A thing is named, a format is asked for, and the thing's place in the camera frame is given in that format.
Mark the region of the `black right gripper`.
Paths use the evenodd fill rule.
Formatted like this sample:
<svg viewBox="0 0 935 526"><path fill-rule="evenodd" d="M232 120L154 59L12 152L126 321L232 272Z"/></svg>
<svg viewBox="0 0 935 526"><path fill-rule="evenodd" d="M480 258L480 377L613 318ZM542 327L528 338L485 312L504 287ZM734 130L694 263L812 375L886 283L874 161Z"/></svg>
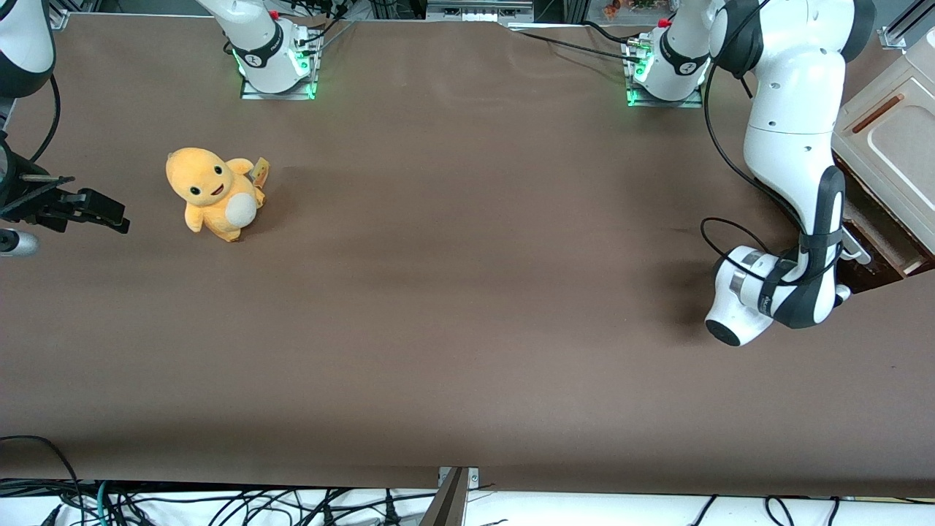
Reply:
<svg viewBox="0 0 935 526"><path fill-rule="evenodd" d="M65 233L70 223L98 224L126 235L130 220L124 218L126 206L106 194L90 188L76 193L76 211L64 201L70 193L61 187L74 182L73 176L56 176L38 164L13 152L1 140L1 216L10 223L38 224Z"/></svg>

